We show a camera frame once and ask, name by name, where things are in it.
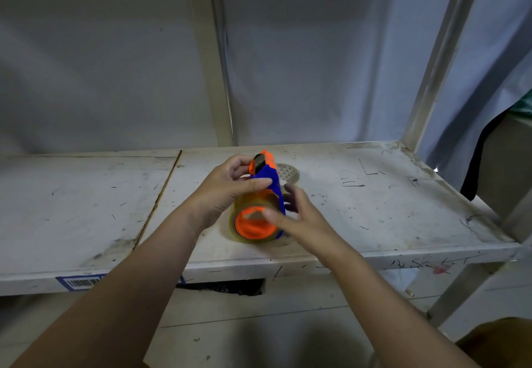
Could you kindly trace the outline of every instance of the barcode label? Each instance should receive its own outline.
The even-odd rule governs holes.
[[[56,277],[56,279],[69,291],[83,291],[90,290],[104,276],[105,274],[94,274],[91,276]]]

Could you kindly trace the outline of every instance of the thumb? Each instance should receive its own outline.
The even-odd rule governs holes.
[[[283,231],[293,233],[297,229],[297,220],[293,219],[292,217],[283,215],[282,213],[276,210],[263,209],[262,215],[264,216],[264,219],[266,221],[268,221],[272,225],[275,225],[276,227],[279,227]]]
[[[256,179],[235,182],[235,194],[240,196],[246,193],[253,193],[255,191],[266,189],[271,183],[272,180],[269,177],[257,177]]]

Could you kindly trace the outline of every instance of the forearm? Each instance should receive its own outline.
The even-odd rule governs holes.
[[[384,366],[478,368],[349,245],[328,264]]]
[[[201,233],[193,211],[187,203],[174,210],[14,366],[139,365]]]

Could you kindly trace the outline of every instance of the barcode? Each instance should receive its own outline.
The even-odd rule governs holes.
[[[99,283],[100,278],[92,279],[64,279],[71,287],[75,287],[78,290],[92,288]]]

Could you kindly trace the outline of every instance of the orange tape core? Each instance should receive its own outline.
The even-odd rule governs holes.
[[[251,206],[243,209],[235,218],[235,229],[246,239],[265,239],[276,231],[277,227],[270,224],[260,214],[263,206]]]

